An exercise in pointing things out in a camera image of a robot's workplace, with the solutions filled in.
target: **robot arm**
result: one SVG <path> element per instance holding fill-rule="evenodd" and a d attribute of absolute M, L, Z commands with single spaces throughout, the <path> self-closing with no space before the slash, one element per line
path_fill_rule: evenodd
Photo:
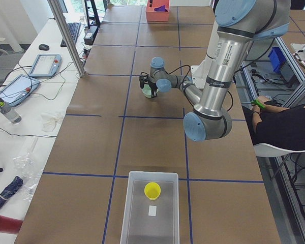
<path fill-rule="evenodd" d="M 235 71 L 253 40 L 272 39 L 287 32 L 289 10 L 290 0 L 220 0 L 215 11 L 219 40 L 203 92 L 190 77 L 169 75 L 160 57 L 151 61 L 150 74 L 141 77 L 140 83 L 149 84 L 152 96 L 157 88 L 183 92 L 193 105 L 193 112 L 184 117 L 184 130 L 190 139 L 224 137 L 231 131 L 232 120 L 222 105 Z"/>

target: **person's hand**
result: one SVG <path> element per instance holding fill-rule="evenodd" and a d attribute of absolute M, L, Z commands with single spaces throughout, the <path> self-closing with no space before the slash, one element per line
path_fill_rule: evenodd
<path fill-rule="evenodd" d="M 261 108 L 257 105 L 253 105 L 252 106 L 252 112 L 258 112 L 261 113 Z"/>

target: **white chair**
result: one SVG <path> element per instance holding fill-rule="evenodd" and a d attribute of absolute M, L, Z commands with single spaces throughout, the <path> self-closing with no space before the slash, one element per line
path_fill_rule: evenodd
<path fill-rule="evenodd" d="M 8 54 L 0 48 L 0 86 L 4 83 L 5 77 L 15 68 L 23 54 Z"/>
<path fill-rule="evenodd" d="M 288 157 L 293 154 L 293 153 L 305 153 L 305 150 L 301 151 L 293 151 L 293 150 L 287 150 L 287 149 L 282 149 L 276 146 L 272 146 L 267 143 L 259 143 L 254 145 L 254 151 L 256 156 L 258 157 L 263 157 L 263 158 L 275 158 L 275 157 L 280 157 L 283 155 L 286 155 L 282 161 L 282 163 L 279 165 L 278 169 L 275 171 L 273 176 L 271 177 L 271 180 L 275 178 L 275 176 L 278 174 L 282 166 L 286 163 L 286 160 Z"/>

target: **black mouse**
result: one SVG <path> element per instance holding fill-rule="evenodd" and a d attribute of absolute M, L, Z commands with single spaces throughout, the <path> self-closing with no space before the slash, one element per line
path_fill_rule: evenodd
<path fill-rule="evenodd" d="M 39 49 L 40 49 L 40 50 L 47 51 L 47 50 L 50 49 L 50 46 L 48 46 L 48 45 L 42 43 L 42 44 L 39 45 Z"/>

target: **white table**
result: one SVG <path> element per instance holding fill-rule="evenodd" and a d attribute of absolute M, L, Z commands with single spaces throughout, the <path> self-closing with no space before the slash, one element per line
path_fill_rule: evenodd
<path fill-rule="evenodd" d="M 79 17 L 79 15 L 69 15 L 66 16 L 66 20 L 67 22 L 79 22 Z M 82 52 L 85 45 L 83 43 L 83 37 L 84 28 L 81 29 L 81 33 L 76 43 L 78 53 Z M 61 40 L 62 36 L 55 20 L 49 19 L 20 60 L 20 65 L 32 65 L 38 54 L 60 54 L 62 57 L 60 71 L 63 70 L 70 62 L 72 62 L 72 59 L 67 47 L 60 47 Z M 39 50 L 38 46 L 41 43 L 49 45 L 50 49 L 48 51 Z M 6 80 L 5 85 L 11 82 L 19 74 L 25 73 L 22 69 L 11 73 Z M 65 115 L 67 106 L 69 105 L 79 79 L 79 75 L 77 74 L 76 68 L 73 64 L 68 66 L 68 68 L 61 74 L 65 78 L 65 83 L 62 76 L 57 75 L 52 79 L 41 83 L 39 88 L 35 91 L 37 94 L 43 94 L 48 98 L 54 98 L 59 88 L 64 83 L 62 90 L 54 100 L 49 101 L 40 95 L 31 95 L 30 98 L 27 98 L 22 104 L 15 108 L 15 110 L 21 115 L 22 121 L 18 124 L 12 124 L 2 114 L 0 114 L 0 127 L 9 131 L 11 134 L 56 136 L 60 129 L 60 124 L 57 124 L 52 132 L 48 133 L 42 131 L 41 114 L 49 112 Z M 34 139 L 35 137 L 10 136 L 6 132 L 0 130 L 0 167 L 4 169 L 4 171 L 0 173 L 0 193 L 15 176 L 20 175 L 20 171 L 18 171 L 14 166 L 13 158 L 26 155 L 28 149 L 34 142 Z M 41 169 L 43 169 L 46 164 L 54 141 L 55 138 L 39 137 L 35 144 L 32 159 L 39 174 L 41 174 Z M 30 183 L 30 180 L 28 180 L 28 183 L 27 180 L 24 181 L 24 185 Z M 30 200 L 24 200 L 26 196 L 25 194 L 26 191 L 23 191 L 21 188 L 6 202 L 4 207 L 0 210 L 0 215 L 23 220 L 30 204 Z M 15 239 L 16 235 L 14 234 L 0 233 L 1 244 L 14 243 Z"/>

